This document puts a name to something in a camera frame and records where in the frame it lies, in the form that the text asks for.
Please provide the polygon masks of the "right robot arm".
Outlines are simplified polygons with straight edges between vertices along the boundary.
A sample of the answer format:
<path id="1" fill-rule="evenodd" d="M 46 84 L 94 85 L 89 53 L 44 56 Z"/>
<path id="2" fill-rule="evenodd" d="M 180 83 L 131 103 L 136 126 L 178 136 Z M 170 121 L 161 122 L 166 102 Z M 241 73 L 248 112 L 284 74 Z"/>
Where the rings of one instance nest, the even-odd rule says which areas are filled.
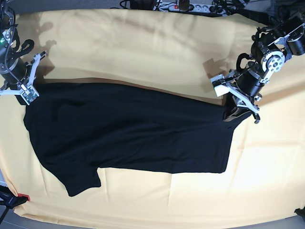
<path id="1" fill-rule="evenodd" d="M 0 2 L 0 75 L 4 79 L 1 95 L 18 95 L 30 102 L 39 93 L 34 88 L 36 70 L 46 52 L 34 55 L 33 60 L 24 62 L 22 57 L 34 48 L 34 41 L 27 39 L 23 44 L 17 30 L 15 11 L 8 6 L 8 0 Z"/>

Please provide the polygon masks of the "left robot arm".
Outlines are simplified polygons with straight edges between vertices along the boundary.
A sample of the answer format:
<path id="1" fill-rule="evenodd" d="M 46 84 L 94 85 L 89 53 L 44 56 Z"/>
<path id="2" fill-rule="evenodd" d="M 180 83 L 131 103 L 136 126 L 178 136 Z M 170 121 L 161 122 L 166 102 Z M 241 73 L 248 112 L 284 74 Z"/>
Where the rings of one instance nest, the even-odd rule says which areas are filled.
<path id="1" fill-rule="evenodd" d="M 229 87 L 225 122 L 251 113 L 259 123 L 259 107 L 255 102 L 262 98 L 261 89 L 285 62 L 305 53 L 305 21 L 295 16 L 274 28 L 258 28 L 252 40 L 250 54 L 240 54 L 236 69 L 224 79 L 224 85 Z"/>

